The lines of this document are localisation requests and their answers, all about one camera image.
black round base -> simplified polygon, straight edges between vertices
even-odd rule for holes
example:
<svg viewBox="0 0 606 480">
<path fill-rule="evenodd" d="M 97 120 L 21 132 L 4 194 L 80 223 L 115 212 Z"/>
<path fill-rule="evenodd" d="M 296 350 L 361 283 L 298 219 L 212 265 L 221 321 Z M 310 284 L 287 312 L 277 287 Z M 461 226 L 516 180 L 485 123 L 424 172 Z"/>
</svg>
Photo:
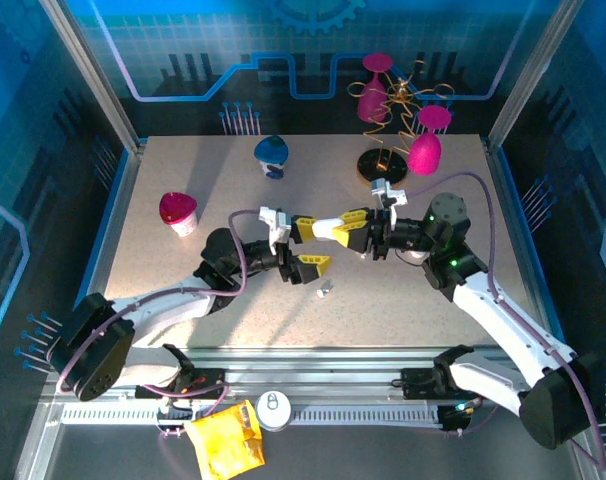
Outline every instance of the black round base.
<svg viewBox="0 0 606 480">
<path fill-rule="evenodd" d="M 387 164 L 387 169 L 383 170 L 377 167 L 378 164 Z M 359 157 L 356 163 L 359 175 L 366 181 L 372 182 L 379 178 L 384 178 L 390 184 L 400 183 L 407 175 L 407 163 L 403 157 L 387 148 L 373 148 Z"/>
</svg>

speckled tabletop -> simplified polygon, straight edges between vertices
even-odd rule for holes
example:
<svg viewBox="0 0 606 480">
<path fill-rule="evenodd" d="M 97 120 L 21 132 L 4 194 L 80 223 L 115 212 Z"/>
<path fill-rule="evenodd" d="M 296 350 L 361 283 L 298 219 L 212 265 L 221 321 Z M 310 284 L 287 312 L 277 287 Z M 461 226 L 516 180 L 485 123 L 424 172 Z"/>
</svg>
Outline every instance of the speckled tabletop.
<svg viewBox="0 0 606 480">
<path fill-rule="evenodd" d="M 388 145 L 395 136 L 384 136 Z M 335 217 L 345 211 L 374 207 L 367 184 L 356 173 L 356 160 L 373 147 L 361 135 L 283 137 L 290 149 L 285 177 L 262 176 L 253 150 L 259 137 L 152 137 L 134 192 L 108 281 L 107 298 L 162 288 L 192 274 L 209 232 L 227 226 L 229 213 L 261 205 L 292 214 Z M 476 135 L 441 137 L 441 166 L 432 177 L 409 175 L 407 192 L 460 170 L 472 170 L 492 187 L 481 141 Z M 494 188 L 492 195 L 498 205 Z M 158 203 L 167 191 L 183 191 L 198 201 L 199 226 L 179 238 L 163 224 Z M 449 191 L 465 199 L 472 227 L 467 242 L 487 261 L 487 206 L 479 185 L 457 178 L 398 209 L 400 217 L 422 218 L 433 195 Z M 512 244 L 497 210 L 496 276 L 512 298 L 532 312 Z M 256 219 L 239 220 L 245 241 L 266 238 Z M 336 242 L 292 245 L 294 253 L 332 255 L 325 278 L 334 289 L 316 295 L 323 279 L 308 285 L 283 283 L 277 272 L 252 278 L 245 295 L 225 310 L 184 322 L 163 332 L 156 342 L 177 346 L 451 346 L 490 344 L 491 338 L 471 317 L 432 290 L 422 269 L 402 263 L 363 260 Z"/>
</svg>

small clear object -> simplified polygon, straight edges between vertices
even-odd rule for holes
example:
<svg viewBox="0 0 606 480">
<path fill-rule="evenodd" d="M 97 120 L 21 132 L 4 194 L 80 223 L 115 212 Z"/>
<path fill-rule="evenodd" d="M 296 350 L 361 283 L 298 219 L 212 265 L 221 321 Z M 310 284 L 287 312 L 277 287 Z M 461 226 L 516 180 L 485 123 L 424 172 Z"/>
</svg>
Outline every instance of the small clear object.
<svg viewBox="0 0 606 480">
<path fill-rule="evenodd" d="M 334 288 L 334 285 L 332 285 L 332 282 L 330 282 L 329 280 L 326 281 L 323 285 L 321 285 L 321 288 L 319 288 L 316 291 L 316 294 L 319 296 L 319 298 L 323 298 L 325 297 L 328 293 L 330 293 L 330 291 Z"/>
</svg>

yellow chip bag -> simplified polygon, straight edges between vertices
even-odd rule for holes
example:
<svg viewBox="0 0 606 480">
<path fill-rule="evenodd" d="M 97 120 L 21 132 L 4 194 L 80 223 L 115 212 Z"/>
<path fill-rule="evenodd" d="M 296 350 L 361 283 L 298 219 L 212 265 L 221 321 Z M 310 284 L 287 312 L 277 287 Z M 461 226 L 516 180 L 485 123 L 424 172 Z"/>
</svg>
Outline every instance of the yellow chip bag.
<svg viewBox="0 0 606 480">
<path fill-rule="evenodd" d="M 265 465 L 263 437 L 249 401 L 185 425 L 203 480 L 228 480 Z"/>
</svg>

white lid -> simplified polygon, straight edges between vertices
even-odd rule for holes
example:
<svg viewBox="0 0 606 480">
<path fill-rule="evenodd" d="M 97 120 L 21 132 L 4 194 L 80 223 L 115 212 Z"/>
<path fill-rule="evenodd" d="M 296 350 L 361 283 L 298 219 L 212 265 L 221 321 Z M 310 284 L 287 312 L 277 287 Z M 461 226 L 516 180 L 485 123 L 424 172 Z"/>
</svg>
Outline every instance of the white lid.
<svg viewBox="0 0 606 480">
<path fill-rule="evenodd" d="M 281 392 L 265 392 L 256 402 L 256 415 L 266 428 L 281 428 L 290 421 L 292 405 Z"/>
</svg>

